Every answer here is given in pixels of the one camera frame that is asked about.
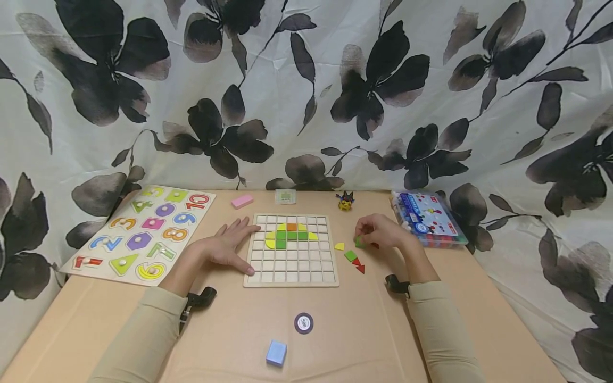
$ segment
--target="hand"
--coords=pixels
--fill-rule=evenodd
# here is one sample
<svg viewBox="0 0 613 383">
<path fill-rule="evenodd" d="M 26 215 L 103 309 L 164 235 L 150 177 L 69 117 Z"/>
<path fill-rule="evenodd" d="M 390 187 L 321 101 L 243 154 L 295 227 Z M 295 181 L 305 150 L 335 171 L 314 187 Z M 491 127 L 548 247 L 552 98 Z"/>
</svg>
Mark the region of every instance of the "hand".
<svg viewBox="0 0 613 383">
<path fill-rule="evenodd" d="M 356 224 L 356 237 L 361 236 L 366 243 L 401 248 L 416 239 L 415 236 L 383 214 L 375 213 L 362 217 Z"/>
<path fill-rule="evenodd" d="M 237 219 L 230 227 L 223 225 L 215 236 L 198 240 L 189 247 L 193 246 L 215 264 L 230 265 L 247 275 L 253 275 L 253 267 L 236 254 L 236 247 L 251 233 L 260 230 L 259 226 L 248 224 L 247 217 Z"/>
</svg>

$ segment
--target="pink eraser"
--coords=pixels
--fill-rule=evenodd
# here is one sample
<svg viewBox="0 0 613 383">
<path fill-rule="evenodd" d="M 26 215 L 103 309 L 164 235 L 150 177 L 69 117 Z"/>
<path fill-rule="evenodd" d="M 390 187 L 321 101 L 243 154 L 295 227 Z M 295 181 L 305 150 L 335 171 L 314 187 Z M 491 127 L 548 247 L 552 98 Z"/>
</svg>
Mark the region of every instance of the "pink eraser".
<svg viewBox="0 0 613 383">
<path fill-rule="evenodd" d="M 232 206 L 234 206 L 234 208 L 238 210 L 243 206 L 249 205 L 251 202 L 253 202 L 253 197 L 251 196 L 251 194 L 245 194 L 241 195 L 239 198 L 233 199 Z"/>
</svg>

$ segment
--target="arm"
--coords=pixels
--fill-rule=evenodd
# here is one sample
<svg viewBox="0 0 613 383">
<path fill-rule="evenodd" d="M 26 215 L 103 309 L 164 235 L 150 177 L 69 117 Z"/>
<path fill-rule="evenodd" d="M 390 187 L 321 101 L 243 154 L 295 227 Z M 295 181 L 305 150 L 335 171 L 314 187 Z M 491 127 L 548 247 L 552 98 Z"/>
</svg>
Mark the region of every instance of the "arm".
<svg viewBox="0 0 613 383">
<path fill-rule="evenodd" d="M 419 240 L 382 214 L 360 218 L 356 236 L 367 243 L 396 247 L 405 259 L 409 311 L 433 383 L 485 383 L 474 349 L 447 285 Z"/>
<path fill-rule="evenodd" d="M 116 335 L 88 383 L 153 383 L 179 337 L 179 316 L 187 294 L 208 261 L 231 265 L 252 275 L 251 266 L 235 249 L 258 226 L 248 218 L 223 225 L 214 237 L 198 240 L 182 255 L 158 287 L 145 291 L 138 307 Z"/>
</svg>

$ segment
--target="wooden grid board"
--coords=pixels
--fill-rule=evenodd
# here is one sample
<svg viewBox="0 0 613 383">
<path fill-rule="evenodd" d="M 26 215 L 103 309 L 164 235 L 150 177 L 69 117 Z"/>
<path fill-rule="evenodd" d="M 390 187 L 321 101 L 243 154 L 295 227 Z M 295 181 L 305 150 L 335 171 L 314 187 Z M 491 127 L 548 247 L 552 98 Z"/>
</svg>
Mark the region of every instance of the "wooden grid board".
<svg viewBox="0 0 613 383">
<path fill-rule="evenodd" d="M 334 242 L 327 216 L 256 213 L 262 230 L 249 241 L 245 287 L 338 287 Z"/>
</svg>

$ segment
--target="green square block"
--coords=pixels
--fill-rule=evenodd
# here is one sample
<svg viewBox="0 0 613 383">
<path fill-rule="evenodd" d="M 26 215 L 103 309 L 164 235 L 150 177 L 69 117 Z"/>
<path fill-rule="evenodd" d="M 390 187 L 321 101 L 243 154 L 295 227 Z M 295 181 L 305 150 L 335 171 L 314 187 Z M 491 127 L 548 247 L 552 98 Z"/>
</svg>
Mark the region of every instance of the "green square block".
<svg viewBox="0 0 613 383">
<path fill-rule="evenodd" d="M 357 258 L 357 255 L 352 250 L 349 250 L 345 253 L 345 258 L 347 258 L 348 261 L 353 262 Z"/>
</svg>

